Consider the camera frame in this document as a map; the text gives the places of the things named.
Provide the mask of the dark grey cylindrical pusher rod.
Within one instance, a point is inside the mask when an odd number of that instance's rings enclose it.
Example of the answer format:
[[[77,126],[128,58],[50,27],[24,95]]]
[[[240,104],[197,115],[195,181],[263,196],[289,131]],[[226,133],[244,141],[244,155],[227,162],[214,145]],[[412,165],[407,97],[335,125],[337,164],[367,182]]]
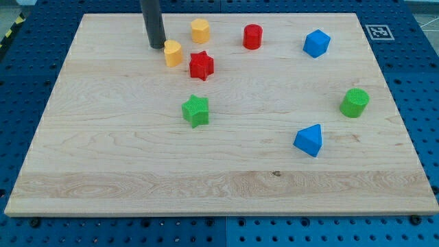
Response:
[[[140,0],[141,11],[150,47],[162,49],[166,35],[159,0]]]

